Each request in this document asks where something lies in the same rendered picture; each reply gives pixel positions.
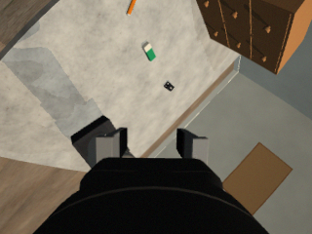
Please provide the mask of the brown wooden drawer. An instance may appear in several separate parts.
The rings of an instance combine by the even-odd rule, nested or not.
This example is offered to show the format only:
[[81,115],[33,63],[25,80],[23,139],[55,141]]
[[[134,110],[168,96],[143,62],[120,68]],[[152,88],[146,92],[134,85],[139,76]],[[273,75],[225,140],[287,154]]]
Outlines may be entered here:
[[241,55],[252,58],[252,36],[226,25],[230,48]]
[[204,15],[203,17],[206,22],[211,38],[229,48],[225,24]]
[[197,0],[202,14],[224,21],[219,0]]
[[274,73],[276,72],[281,53],[279,50],[255,38],[253,39],[253,61]]
[[253,0],[253,36],[282,50],[292,14]]
[[252,34],[251,0],[220,0],[225,22]]

